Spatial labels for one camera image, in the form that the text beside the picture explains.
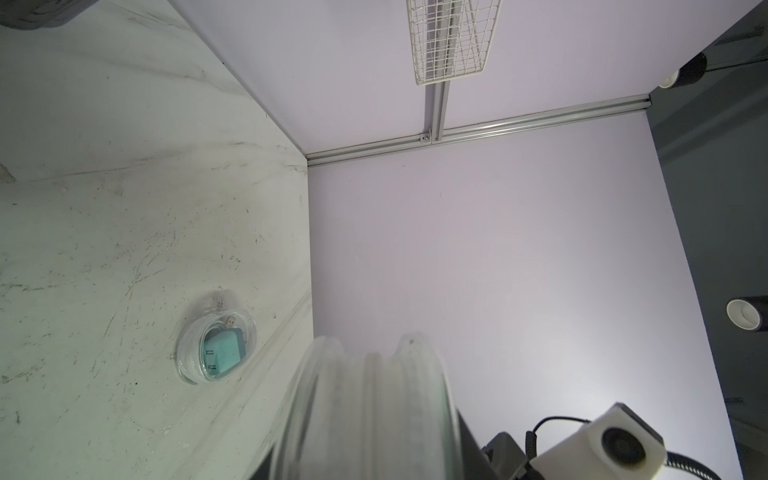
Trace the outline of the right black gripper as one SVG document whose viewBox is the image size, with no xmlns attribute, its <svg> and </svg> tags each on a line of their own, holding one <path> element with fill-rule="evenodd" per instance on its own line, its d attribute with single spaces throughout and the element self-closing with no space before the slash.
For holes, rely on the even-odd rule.
<svg viewBox="0 0 768 480">
<path fill-rule="evenodd" d="M 457 415 L 464 480 L 540 478 L 524 451 L 508 433 L 498 433 L 481 449 L 461 413 Z"/>
</svg>

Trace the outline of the teal charger plug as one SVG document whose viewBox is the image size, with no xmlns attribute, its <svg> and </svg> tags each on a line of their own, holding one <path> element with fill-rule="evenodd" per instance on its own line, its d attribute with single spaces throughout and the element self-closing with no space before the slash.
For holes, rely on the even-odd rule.
<svg viewBox="0 0 768 480">
<path fill-rule="evenodd" d="M 217 378 L 228 374 L 245 358 L 244 332 L 239 328 L 212 331 L 203 343 L 203 362 L 207 375 Z"/>
</svg>

